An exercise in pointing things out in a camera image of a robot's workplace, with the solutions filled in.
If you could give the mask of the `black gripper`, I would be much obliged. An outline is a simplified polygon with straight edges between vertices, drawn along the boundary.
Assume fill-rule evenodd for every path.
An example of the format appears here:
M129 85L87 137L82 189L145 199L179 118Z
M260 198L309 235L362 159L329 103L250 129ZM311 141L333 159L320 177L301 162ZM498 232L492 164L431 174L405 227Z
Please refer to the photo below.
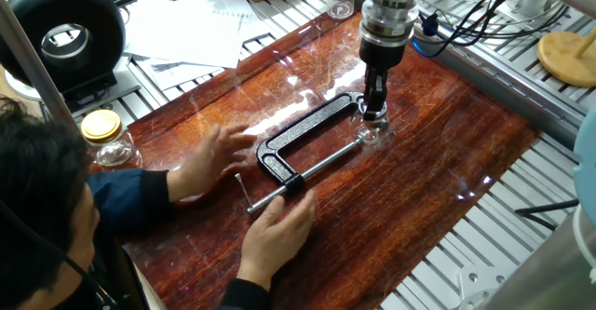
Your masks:
M374 112L376 119L386 115L387 70L400 64L405 48L405 45L381 47L368 40L361 40L359 56L368 66L365 74L364 117L373 117Z

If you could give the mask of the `person's right hand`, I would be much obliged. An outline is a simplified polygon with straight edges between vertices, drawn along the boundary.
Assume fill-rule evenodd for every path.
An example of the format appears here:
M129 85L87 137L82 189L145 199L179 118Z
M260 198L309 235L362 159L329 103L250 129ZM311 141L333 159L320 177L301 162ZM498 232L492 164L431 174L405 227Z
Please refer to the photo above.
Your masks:
M285 200L276 196L249 228L241 248L237 278L270 291L274 274L295 257L313 226L318 206L310 190L285 216Z

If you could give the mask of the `person's left hand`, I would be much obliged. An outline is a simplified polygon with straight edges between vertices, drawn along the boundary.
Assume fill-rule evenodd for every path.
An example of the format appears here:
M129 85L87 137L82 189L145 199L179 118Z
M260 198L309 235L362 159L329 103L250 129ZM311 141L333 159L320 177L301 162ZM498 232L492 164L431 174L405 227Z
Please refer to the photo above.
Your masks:
M248 124L215 125L182 164L167 174L169 202L206 194L223 172L247 157L240 152L253 146L255 135L246 134Z

